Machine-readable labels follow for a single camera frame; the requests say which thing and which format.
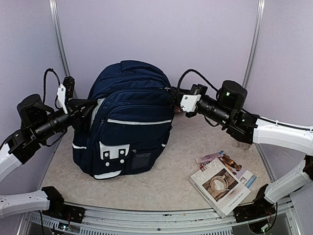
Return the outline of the navy blue backpack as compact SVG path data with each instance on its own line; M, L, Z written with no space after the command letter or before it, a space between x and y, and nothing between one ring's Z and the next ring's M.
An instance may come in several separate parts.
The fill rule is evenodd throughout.
M107 66L88 95L96 107L74 132L74 163L96 180L149 171L172 129L170 89L165 73L149 63Z

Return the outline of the pink magazine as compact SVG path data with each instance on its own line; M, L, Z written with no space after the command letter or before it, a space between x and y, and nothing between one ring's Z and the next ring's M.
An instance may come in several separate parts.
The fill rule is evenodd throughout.
M199 158L195 158L195 162L196 162L198 168L202 169L204 166L206 166L207 164L209 164L211 161L213 161L214 159L216 159L218 157L220 157L219 152L205 155L205 156L202 156Z

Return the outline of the white coffee cover book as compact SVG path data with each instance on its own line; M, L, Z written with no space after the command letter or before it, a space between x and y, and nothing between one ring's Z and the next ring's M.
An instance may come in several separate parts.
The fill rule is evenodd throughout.
M250 194L249 188L219 159L191 175L189 182L221 218L228 216Z

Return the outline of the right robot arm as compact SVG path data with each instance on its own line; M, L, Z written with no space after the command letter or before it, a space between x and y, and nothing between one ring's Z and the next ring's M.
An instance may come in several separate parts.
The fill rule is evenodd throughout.
M194 84L190 90L176 92L177 102L187 117L202 114L221 125L226 133L239 142L276 145L305 154L293 170L262 186L253 203L234 209L237 222L277 212L275 203L313 181L313 129L269 120L243 111L247 90L235 81L224 81L216 99L206 95L206 91L206 86Z

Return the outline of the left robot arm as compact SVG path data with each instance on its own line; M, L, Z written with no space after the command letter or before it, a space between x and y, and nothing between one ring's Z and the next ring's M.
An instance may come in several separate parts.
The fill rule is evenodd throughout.
M32 94L17 105L21 127L8 136L0 146L0 178L3 180L12 171L25 164L47 140L58 134L65 134L72 126L78 128L97 105L95 100L71 99L63 109L55 111L43 104L39 94ZM68 214L68 206L55 187L43 187L34 192L2 195L0 216L25 212L53 212L62 218Z

